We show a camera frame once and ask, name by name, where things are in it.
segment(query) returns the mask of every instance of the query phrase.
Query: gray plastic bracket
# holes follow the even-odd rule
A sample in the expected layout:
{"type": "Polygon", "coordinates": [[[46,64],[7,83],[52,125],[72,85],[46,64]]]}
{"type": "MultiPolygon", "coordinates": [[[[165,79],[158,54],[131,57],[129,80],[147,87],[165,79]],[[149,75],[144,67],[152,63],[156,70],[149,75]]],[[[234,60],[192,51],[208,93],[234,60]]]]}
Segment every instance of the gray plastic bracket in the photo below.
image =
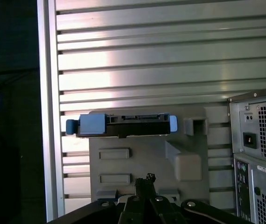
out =
{"type": "Polygon", "coordinates": [[[202,134],[207,135],[209,126],[208,120],[204,117],[194,117],[184,119],[184,134],[189,136],[194,136],[196,132],[202,132],[202,134]]]}

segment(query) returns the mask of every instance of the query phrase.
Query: rectangular slot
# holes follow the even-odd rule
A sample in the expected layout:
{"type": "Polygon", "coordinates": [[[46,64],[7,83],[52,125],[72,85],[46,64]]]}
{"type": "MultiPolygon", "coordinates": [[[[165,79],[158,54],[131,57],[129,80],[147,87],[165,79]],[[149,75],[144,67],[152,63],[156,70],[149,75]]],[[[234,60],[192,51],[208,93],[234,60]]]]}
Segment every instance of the rectangular slot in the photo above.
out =
{"type": "Polygon", "coordinates": [[[102,174],[100,183],[109,185],[128,185],[131,183],[131,174],[102,174]]]}
{"type": "Polygon", "coordinates": [[[243,133],[243,145],[248,148],[257,149],[257,137],[254,133],[243,133]]]}
{"type": "Polygon", "coordinates": [[[129,158],[130,150],[128,148],[99,149],[99,159],[101,160],[117,160],[129,158]]]}

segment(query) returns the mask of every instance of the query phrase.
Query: corrugated metal wall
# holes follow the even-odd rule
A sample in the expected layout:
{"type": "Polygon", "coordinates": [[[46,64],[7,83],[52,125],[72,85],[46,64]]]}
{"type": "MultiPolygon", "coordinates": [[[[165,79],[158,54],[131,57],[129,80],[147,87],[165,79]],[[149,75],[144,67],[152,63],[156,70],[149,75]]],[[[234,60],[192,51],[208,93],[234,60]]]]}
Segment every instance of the corrugated metal wall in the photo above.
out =
{"type": "MultiPolygon", "coordinates": [[[[50,17],[53,6],[49,1],[50,17]]],[[[64,136],[67,119],[97,109],[218,103],[266,88],[264,0],[56,0],[56,10],[56,27],[50,24],[50,31],[57,29],[50,48],[52,54],[58,51],[58,58],[51,59],[52,85],[60,91],[65,174],[64,192],[57,197],[59,204],[64,195],[69,197],[66,212],[90,201],[89,142],[64,136]]],[[[211,108],[209,119],[218,109],[211,108]]],[[[227,122],[218,119],[216,123],[227,122]]],[[[211,132],[217,136],[222,129],[211,132]]],[[[60,150],[57,141],[54,147],[60,150]]],[[[211,141],[209,145],[229,145],[229,133],[217,144],[211,141]]],[[[211,167],[231,164],[227,148],[212,147],[209,157],[211,167]]],[[[225,187],[232,186],[227,180],[225,187]]],[[[233,200],[233,192],[211,191],[214,205],[223,197],[233,200]]]]}

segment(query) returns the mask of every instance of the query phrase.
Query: black metal arm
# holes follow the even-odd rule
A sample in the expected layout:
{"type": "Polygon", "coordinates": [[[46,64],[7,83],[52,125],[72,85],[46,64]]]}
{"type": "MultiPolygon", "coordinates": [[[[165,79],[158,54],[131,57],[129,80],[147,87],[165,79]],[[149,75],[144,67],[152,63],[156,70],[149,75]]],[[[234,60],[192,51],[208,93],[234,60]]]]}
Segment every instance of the black metal arm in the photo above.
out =
{"type": "Polygon", "coordinates": [[[126,203],[92,202],[50,224],[251,224],[197,200],[187,200],[181,206],[170,203],[156,194],[154,181],[153,174],[136,179],[136,195],[126,203]]]}

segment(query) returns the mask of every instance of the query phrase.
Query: screw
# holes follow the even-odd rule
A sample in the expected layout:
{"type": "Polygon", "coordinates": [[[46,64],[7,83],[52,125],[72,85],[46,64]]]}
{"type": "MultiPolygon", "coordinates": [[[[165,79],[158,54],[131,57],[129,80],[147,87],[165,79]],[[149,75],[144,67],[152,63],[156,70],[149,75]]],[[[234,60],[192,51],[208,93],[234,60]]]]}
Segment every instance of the screw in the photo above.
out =
{"type": "Polygon", "coordinates": [[[158,202],[163,201],[163,197],[156,197],[156,201],[158,201],[158,202]]]}
{"type": "Polygon", "coordinates": [[[255,193],[257,196],[260,196],[260,188],[255,187],[255,188],[254,188],[254,193],[255,193]]]}
{"type": "Polygon", "coordinates": [[[103,207],[107,207],[107,206],[109,206],[109,203],[108,202],[104,202],[104,203],[102,203],[101,204],[103,207]]]}
{"type": "Polygon", "coordinates": [[[187,205],[188,205],[189,207],[194,207],[194,206],[195,206],[195,203],[194,203],[194,202],[187,202],[187,205]]]}

